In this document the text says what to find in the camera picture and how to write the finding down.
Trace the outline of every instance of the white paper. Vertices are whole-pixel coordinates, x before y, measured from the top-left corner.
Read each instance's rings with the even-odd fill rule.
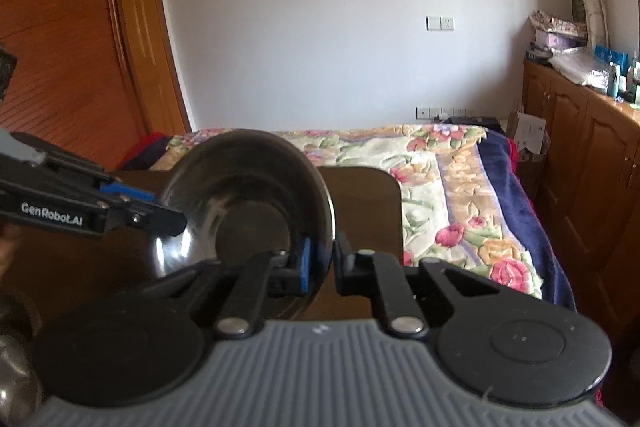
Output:
[[[545,124],[544,118],[538,118],[523,112],[518,113],[518,127],[513,137],[518,150],[527,149],[533,154],[540,154],[542,152],[542,141],[545,137]]]

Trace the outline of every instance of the floral bedspread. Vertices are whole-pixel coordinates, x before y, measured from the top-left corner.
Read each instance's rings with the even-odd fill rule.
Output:
[[[175,136],[153,170],[228,129]],[[482,166],[486,130],[442,124],[367,130],[279,132],[316,166],[367,166],[391,174],[402,192],[404,263],[437,257],[541,297],[531,255],[508,229]]]

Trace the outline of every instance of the wooden cabinet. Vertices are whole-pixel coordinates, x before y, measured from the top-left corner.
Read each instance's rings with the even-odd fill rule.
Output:
[[[638,264],[640,203],[636,204],[625,229],[615,241],[610,259],[598,283],[607,296],[606,305],[612,317],[613,334],[622,333],[638,315],[640,284],[635,267]]]
[[[551,139],[536,210],[578,309],[615,340],[640,317],[640,112],[530,62],[523,104]]]
[[[528,78],[526,80],[527,97],[524,101],[524,111],[527,114],[545,118],[549,101],[550,77],[540,74],[538,68],[526,68]]]
[[[570,82],[550,82],[550,99],[546,114],[546,130],[551,139],[547,154],[543,190],[554,204],[568,210],[575,193],[577,161],[582,124],[587,109],[587,97]]]
[[[640,142],[640,126],[594,99],[584,118],[575,197],[567,213],[577,248],[595,266],[606,263],[610,245],[628,217],[627,187]]]

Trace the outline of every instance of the storage box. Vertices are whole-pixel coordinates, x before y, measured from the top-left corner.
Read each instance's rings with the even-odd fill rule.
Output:
[[[536,30],[536,45],[539,48],[567,50],[569,48],[580,48],[586,44],[587,43],[584,40],[576,39],[574,37]]]
[[[542,126],[542,137],[539,136]],[[516,175],[530,200],[535,200],[545,171],[546,153],[551,145],[545,131],[545,120],[530,114],[512,112],[507,124],[507,136],[516,142],[520,151]]]

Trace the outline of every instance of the dark wooden table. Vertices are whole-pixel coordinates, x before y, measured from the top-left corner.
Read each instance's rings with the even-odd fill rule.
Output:
[[[364,167],[321,168],[338,227],[355,249],[373,248],[402,259],[401,197],[386,172]],[[127,184],[160,192],[170,172],[119,172]],[[24,229],[24,238],[0,287],[26,295],[46,323],[57,315],[126,285],[152,279],[148,236],[123,229],[103,239]],[[370,317],[369,301],[340,297],[333,271],[309,308],[308,320]]]

